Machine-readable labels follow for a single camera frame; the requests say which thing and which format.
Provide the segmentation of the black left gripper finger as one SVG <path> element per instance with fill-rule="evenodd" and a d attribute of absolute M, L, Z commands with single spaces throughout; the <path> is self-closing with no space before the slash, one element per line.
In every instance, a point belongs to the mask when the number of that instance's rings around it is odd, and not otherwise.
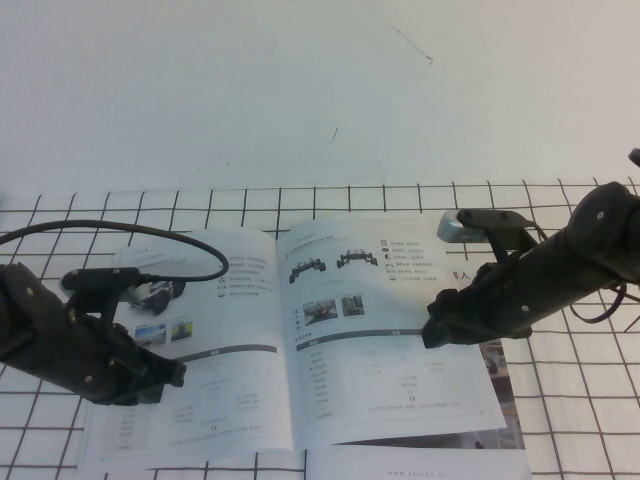
<path fill-rule="evenodd" d="M 180 388 L 184 385 L 187 370 L 185 364 L 164 358 L 146 349 L 143 350 L 143 357 L 147 367 L 143 380 L 146 388 L 165 385 Z"/>
<path fill-rule="evenodd" d="M 140 391 L 128 393 L 118 400 L 119 406 L 137 406 L 157 404 L 161 401 L 164 391 L 163 385 L 155 385 Z"/>

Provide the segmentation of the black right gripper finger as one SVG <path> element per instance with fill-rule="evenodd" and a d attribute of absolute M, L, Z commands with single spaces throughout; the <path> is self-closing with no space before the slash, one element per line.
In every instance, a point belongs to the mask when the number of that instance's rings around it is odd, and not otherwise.
<path fill-rule="evenodd" d="M 461 314 L 464 295 L 455 289 L 445 289 L 436 295 L 435 300 L 427 307 L 429 319 L 426 326 L 435 328 L 459 327 L 464 320 Z"/>
<path fill-rule="evenodd" d="M 422 328 L 421 338 L 427 349 L 465 345 L 464 323 L 457 317 L 432 317 Z"/>

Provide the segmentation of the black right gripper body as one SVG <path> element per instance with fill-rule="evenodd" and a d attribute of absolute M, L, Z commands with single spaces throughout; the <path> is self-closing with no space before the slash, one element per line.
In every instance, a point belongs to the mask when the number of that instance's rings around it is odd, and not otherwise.
<path fill-rule="evenodd" d="M 485 227 L 498 260 L 483 266 L 457 293 L 457 342 L 479 344 L 524 338 L 532 325 L 595 291 L 595 229 L 570 224 L 535 243 L 523 228 L 508 227 L 511 239 Z"/>

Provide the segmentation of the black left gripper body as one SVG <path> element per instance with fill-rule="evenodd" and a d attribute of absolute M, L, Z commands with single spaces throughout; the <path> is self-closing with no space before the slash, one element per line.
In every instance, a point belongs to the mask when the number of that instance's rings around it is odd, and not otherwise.
<path fill-rule="evenodd" d="M 37 335 L 29 368 L 48 382 L 98 404 L 131 403 L 151 374 L 148 355 L 123 326 L 68 309 Z"/>

